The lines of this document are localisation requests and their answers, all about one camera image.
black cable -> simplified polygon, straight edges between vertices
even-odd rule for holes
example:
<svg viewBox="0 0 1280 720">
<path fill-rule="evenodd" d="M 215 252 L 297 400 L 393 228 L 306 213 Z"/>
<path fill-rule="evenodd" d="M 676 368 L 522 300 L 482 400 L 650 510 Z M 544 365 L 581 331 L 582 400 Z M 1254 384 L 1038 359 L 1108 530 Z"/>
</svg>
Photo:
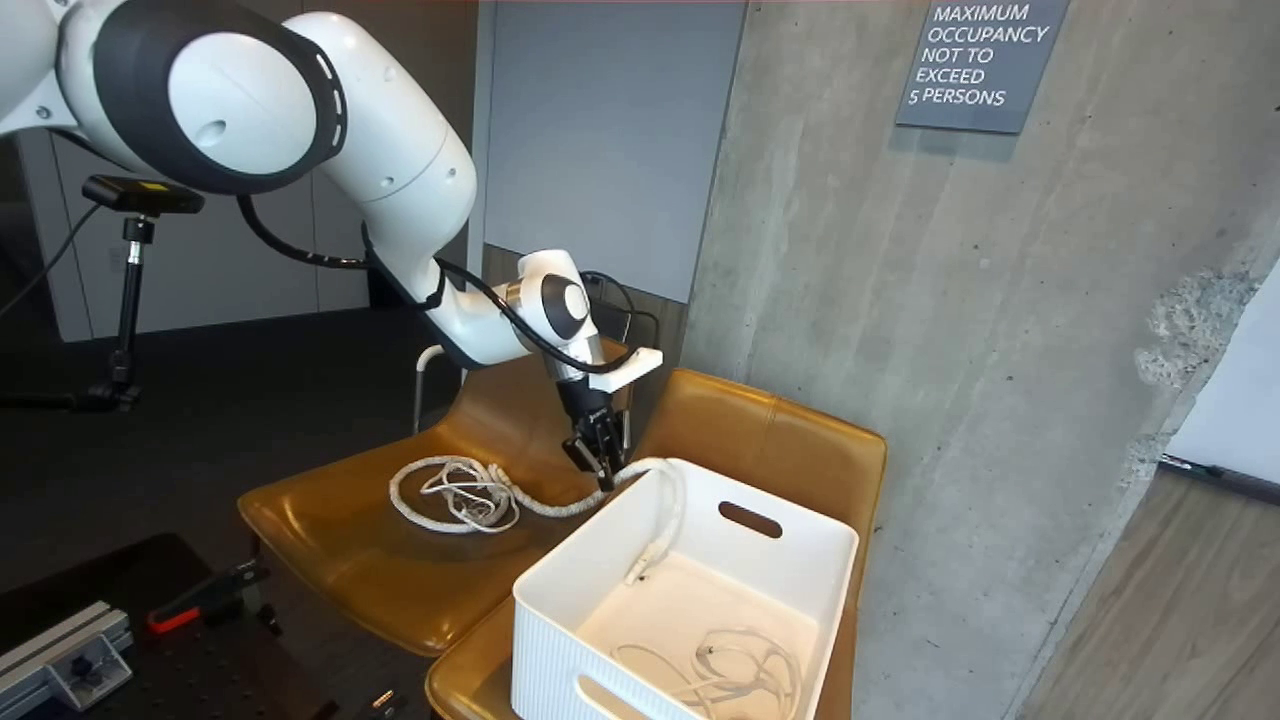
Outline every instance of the black cable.
<svg viewBox="0 0 1280 720">
<path fill-rule="evenodd" d="M 628 285 L 613 282 L 609 271 L 582 271 L 582 285 L 599 285 L 605 289 L 605 322 L 609 322 L 609 289 L 616 289 L 625 296 L 628 322 L 625 322 L 619 341 L 628 345 L 633 341 L 633 326 L 637 326 L 637 300 L 633 300 Z"/>
<path fill-rule="evenodd" d="M 236 203 L 238 203 L 238 216 L 242 216 L 242 225 L 252 228 L 252 238 L 263 240 L 272 252 L 279 252 L 279 257 L 289 257 L 289 261 L 301 261 L 301 264 L 310 264 L 310 267 L 347 267 L 347 271 L 367 267 L 364 261 L 351 261 L 351 257 L 302 252 L 302 250 L 279 240 L 279 238 L 256 216 L 252 195 L 236 195 Z"/>
<path fill-rule="evenodd" d="M 662 322 L 656 314 L 637 314 L 637 322 L 650 326 L 650 345 L 662 345 Z"/>
<path fill-rule="evenodd" d="M 446 277 L 458 277 L 463 285 L 472 285 L 495 314 L 502 314 L 508 317 L 508 326 L 522 338 L 522 341 L 533 341 L 544 355 L 551 355 L 551 359 L 558 359 L 558 365 L 568 365 L 568 368 L 576 368 L 576 373 L 616 373 L 616 368 L 625 368 L 633 355 L 637 355 L 637 349 L 628 353 L 628 355 L 619 355 L 619 359 L 613 359 L 613 365 L 582 365 L 582 359 L 576 359 L 576 355 L 568 355 L 563 349 L 554 349 L 554 345 L 548 345 L 519 314 L 512 314 L 477 271 L 468 271 L 468 267 L 458 267 L 458 264 L 450 264 L 450 261 L 438 261 L 434 257 L 434 264 L 446 271 Z"/>
<path fill-rule="evenodd" d="M 8 317 L 19 300 L 32 296 L 36 285 L 48 282 L 48 271 L 67 257 L 67 250 L 75 244 L 81 228 L 86 225 L 86 216 L 99 213 L 99 203 L 86 203 L 86 213 L 71 225 L 67 240 L 48 257 L 48 264 L 19 289 L 2 300 L 0 317 Z"/>
</svg>

white plastic bin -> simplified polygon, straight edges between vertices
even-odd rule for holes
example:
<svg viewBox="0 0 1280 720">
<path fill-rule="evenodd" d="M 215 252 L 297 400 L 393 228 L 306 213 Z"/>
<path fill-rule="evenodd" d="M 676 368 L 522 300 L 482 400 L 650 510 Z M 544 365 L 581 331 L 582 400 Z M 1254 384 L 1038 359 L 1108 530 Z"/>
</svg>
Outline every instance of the white plastic bin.
<svg viewBox="0 0 1280 720">
<path fill-rule="evenodd" d="M 854 534 L 687 459 L 625 488 L 514 580 L 512 703 L 813 715 Z"/>
</svg>

concrete pillar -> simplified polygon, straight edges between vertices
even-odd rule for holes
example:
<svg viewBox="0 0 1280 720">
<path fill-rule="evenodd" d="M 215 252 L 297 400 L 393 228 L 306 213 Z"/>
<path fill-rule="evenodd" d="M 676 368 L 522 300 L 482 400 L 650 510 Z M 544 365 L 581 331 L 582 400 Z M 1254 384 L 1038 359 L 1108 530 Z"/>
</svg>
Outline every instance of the concrete pillar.
<svg viewBox="0 0 1280 720">
<path fill-rule="evenodd" d="M 923 0 L 747 10 L 685 359 L 890 446 L 854 703 L 1016 715 L 1280 250 L 1280 4 L 1073 0 L 1025 137 L 896 133 Z"/>
</svg>

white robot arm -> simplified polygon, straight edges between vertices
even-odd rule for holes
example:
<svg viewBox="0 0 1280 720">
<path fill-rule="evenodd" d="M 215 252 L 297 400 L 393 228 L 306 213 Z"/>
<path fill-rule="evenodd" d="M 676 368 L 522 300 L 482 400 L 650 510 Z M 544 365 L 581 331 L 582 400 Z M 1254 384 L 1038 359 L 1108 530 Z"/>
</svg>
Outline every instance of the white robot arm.
<svg viewBox="0 0 1280 720">
<path fill-rule="evenodd" d="M 279 23 L 226 0 L 2 0 L 0 137 L 59 128 L 139 175 L 252 195 L 322 169 L 377 261 L 463 365 L 548 353 L 572 446 L 613 477 L 613 392 L 660 365 L 609 365 L 568 252 L 514 285 L 455 289 L 434 252 L 468 225 L 477 169 L 428 92 L 347 15 Z"/>
</svg>

maximum occupancy sign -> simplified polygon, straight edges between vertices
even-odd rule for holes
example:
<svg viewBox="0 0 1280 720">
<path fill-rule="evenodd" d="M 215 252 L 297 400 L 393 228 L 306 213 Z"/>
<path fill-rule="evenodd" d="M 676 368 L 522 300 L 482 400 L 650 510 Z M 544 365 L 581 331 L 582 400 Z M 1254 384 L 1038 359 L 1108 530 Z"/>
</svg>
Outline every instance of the maximum occupancy sign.
<svg viewBox="0 0 1280 720">
<path fill-rule="evenodd" d="M 933 0 L 896 126 L 1025 133 L 1065 12 L 1067 0 Z"/>
</svg>

